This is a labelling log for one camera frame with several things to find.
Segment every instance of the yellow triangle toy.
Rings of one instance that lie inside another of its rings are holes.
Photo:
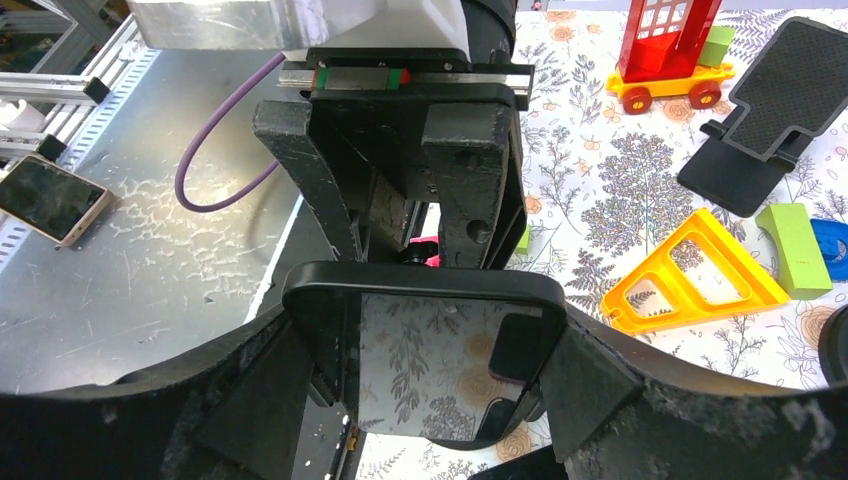
[[[686,277],[671,257],[672,249],[690,240],[697,244],[739,292],[739,298],[711,303]],[[628,292],[643,280],[651,281],[671,305],[670,311],[643,316],[628,301]],[[724,226],[702,208],[696,210],[601,300],[601,312],[613,327],[631,335],[703,323],[718,318],[756,313],[789,301],[789,295],[761,267]]]

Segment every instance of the reflective surface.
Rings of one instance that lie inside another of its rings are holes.
[[[0,275],[0,390],[112,382],[244,323],[298,191],[278,169],[234,206],[198,215],[177,204],[174,171],[209,114],[269,57],[159,54],[76,171],[116,195],[111,208],[71,249],[29,235]],[[224,118],[191,167],[190,199],[220,200],[268,165],[251,119],[280,95],[268,78]]]
[[[176,50],[300,50],[373,18],[386,0],[129,0],[145,42]]]
[[[543,309],[478,299],[363,294],[359,426],[496,441],[556,341]]]

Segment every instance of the patterned tablecloth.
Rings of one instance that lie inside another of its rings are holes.
[[[741,74],[777,26],[796,15],[848,30],[848,10],[726,11],[717,24],[737,32],[726,60]],[[530,112],[522,115],[530,251],[516,256],[511,266],[556,278],[570,302],[599,320],[603,294],[700,207],[709,208],[768,271],[775,273],[778,264],[771,240],[753,218],[737,218],[675,181],[706,138],[698,127],[726,116],[730,103],[695,111],[686,99],[655,101],[650,112],[631,117],[604,91],[626,17],[582,11],[518,16],[515,61],[536,64],[537,73]],[[728,82],[725,92],[732,85]],[[769,202],[804,203],[814,217],[848,222],[848,196],[839,188],[848,178],[846,160],[848,114],[843,114],[813,142]],[[694,255],[684,253],[683,260],[702,292],[715,300],[732,295],[720,275],[705,270],[709,262]],[[661,299],[650,289],[645,292],[639,296],[645,311],[661,310]],[[837,283],[812,302],[640,338],[730,375],[812,389],[825,385],[816,351],[821,325],[846,300],[848,284]],[[418,438],[368,435],[356,478],[465,479],[549,443],[544,417],[477,452],[446,450]]]

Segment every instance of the yellow toy wheel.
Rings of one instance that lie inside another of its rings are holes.
[[[651,108],[654,99],[645,87],[631,88],[621,96],[621,106],[628,115],[639,115]]]
[[[689,90],[689,103],[696,110],[712,108],[721,100],[721,87],[717,82],[701,82]]]

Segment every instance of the green toy block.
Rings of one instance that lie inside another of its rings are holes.
[[[775,203],[757,215],[780,255],[777,283],[795,300],[813,300],[833,290],[807,209],[800,203]]]
[[[524,235],[521,236],[521,240],[518,241],[518,246],[515,247],[515,253],[520,253],[521,255],[527,255],[527,249],[530,247],[530,225],[527,225],[527,228],[524,229]]]
[[[730,48],[730,42],[733,41],[733,35],[736,30],[731,27],[713,26],[710,28],[710,33],[707,36],[707,43],[704,44],[704,49],[701,50],[701,57],[698,59],[698,65],[705,67],[718,67],[721,65],[724,56],[727,55],[727,49]]]

